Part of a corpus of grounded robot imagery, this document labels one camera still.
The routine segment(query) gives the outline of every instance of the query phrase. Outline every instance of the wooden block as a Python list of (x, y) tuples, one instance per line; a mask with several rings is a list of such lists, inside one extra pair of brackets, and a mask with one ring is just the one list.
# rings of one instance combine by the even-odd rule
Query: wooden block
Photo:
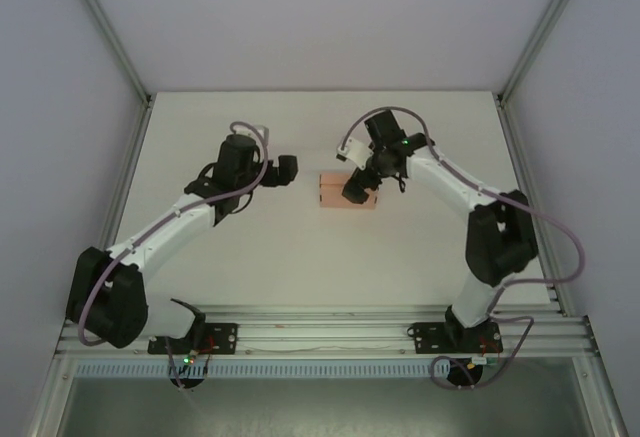
[(351, 177), (351, 173), (323, 172), (320, 174), (320, 207), (334, 209), (370, 209), (376, 208), (378, 191), (367, 189), (369, 198), (360, 204), (352, 204), (342, 196), (342, 188)]

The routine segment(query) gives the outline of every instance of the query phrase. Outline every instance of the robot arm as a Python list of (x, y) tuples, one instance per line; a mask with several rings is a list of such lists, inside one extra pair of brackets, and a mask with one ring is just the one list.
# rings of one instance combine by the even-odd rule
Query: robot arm
[[(177, 202), (154, 222), (106, 251), (91, 247), (80, 255), (67, 303), (68, 319), (80, 322), (89, 295), (105, 269), (117, 256), (124, 255), (100, 287), (85, 328), (117, 348), (126, 347), (139, 336), (167, 336), (185, 340), (189, 349), (202, 348), (204, 314), (185, 302), (147, 295), (145, 288), (162, 265), (189, 241), (233, 214), (240, 203), (238, 190), (260, 177), (264, 162), (256, 161), (260, 155), (256, 141), (250, 134), (235, 132), (220, 146), (217, 162), (205, 166)], [(260, 132), (266, 135), (267, 129)], [(278, 166), (267, 162), (260, 185), (286, 186), (297, 172), (296, 157), (280, 156)]]
[[(488, 321), (490, 306), (502, 284), (537, 256), (531, 216), (463, 183), (441, 164), (442, 154), (435, 143), (430, 144), (440, 159), (424, 134), (407, 136), (391, 111), (370, 117), (365, 126), (372, 140), (369, 146), (352, 138), (338, 146), (337, 158), (358, 166), (342, 195), (353, 203), (364, 203), (368, 198), (365, 190), (377, 189), (384, 178), (410, 179), (426, 184), (467, 222), (465, 257), (470, 274), (445, 318), (456, 348), (465, 347), (465, 339), (477, 342), (473, 329), (479, 330)], [(476, 189), (500, 194), (448, 163)], [(527, 203), (518, 190), (503, 195)]]

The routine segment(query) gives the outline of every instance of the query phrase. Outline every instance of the glass panel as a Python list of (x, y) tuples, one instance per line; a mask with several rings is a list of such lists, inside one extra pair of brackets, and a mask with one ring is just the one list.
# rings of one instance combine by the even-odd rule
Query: glass panel
[(61, 435), (589, 436), (570, 359), (519, 359), (476, 391), (424, 379), (76, 379)]

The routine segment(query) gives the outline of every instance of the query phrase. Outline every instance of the mounting plate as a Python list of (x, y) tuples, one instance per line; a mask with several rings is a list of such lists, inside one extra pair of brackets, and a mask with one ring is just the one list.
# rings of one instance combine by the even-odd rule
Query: mounting plate
[(416, 354), (498, 354), (503, 351), (500, 328), (495, 322), (465, 329), (464, 339), (457, 345), (445, 325), (444, 322), (416, 322), (409, 327), (407, 335), (413, 339)]
[[(209, 342), (209, 337), (213, 339), (213, 349), (211, 351), (201, 351), (200, 355), (234, 355), (236, 353), (236, 343), (238, 341), (238, 324), (216, 324), (205, 323), (204, 342)], [(150, 355), (167, 355), (163, 337), (158, 337), (154, 342), (149, 342), (147, 352)], [(191, 343), (185, 339), (169, 339), (171, 352), (175, 355), (188, 354)]]

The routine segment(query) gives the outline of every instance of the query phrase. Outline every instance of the white wall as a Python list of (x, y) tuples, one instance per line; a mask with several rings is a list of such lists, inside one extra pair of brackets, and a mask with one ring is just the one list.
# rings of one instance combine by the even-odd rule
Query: white wall
[[(640, 0), (572, 0), (512, 105), (545, 208), (584, 241), (573, 285), (640, 435)], [(562, 260), (574, 264), (567, 249)]]
[(26, 432), (138, 102), (79, 0), (0, 0), (0, 421)]
[(101, 0), (151, 91), (501, 90), (549, 0)]

